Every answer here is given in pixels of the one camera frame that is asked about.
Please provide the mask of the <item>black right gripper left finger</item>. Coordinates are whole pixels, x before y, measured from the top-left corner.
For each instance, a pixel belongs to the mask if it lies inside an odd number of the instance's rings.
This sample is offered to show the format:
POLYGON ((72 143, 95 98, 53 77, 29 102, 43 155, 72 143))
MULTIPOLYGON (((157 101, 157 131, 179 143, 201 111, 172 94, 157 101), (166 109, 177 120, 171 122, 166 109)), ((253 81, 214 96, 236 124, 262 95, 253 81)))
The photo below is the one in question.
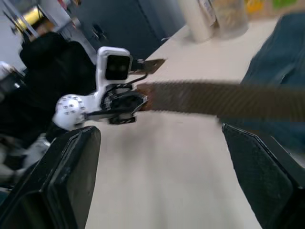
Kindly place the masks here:
POLYGON ((89 215, 101 145, 94 126, 53 141, 0 206, 3 229, 83 229, 89 215))

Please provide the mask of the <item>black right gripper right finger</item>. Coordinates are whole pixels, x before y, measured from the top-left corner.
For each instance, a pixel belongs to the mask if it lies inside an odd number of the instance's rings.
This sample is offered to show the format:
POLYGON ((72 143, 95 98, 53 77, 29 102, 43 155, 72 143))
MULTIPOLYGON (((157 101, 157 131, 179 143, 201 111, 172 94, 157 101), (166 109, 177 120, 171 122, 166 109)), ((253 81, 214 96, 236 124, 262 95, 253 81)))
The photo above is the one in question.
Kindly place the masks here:
POLYGON ((224 124, 238 183, 264 229, 305 227, 305 155, 265 133, 224 124))

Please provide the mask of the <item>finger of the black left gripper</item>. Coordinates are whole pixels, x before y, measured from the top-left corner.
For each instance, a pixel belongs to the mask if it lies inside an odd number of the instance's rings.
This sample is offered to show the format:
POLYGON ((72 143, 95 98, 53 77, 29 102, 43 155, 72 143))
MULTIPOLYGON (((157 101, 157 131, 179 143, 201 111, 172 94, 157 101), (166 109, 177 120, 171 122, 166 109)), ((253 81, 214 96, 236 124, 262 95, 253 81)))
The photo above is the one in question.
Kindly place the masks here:
POLYGON ((131 116, 128 118, 121 118, 121 117, 113 117, 108 119, 108 123, 111 125, 122 125, 122 124, 129 124, 129 123, 135 123, 136 117, 131 116))
POLYGON ((148 101, 148 97, 138 91, 120 93, 113 98, 113 109, 122 114, 139 111, 148 101))

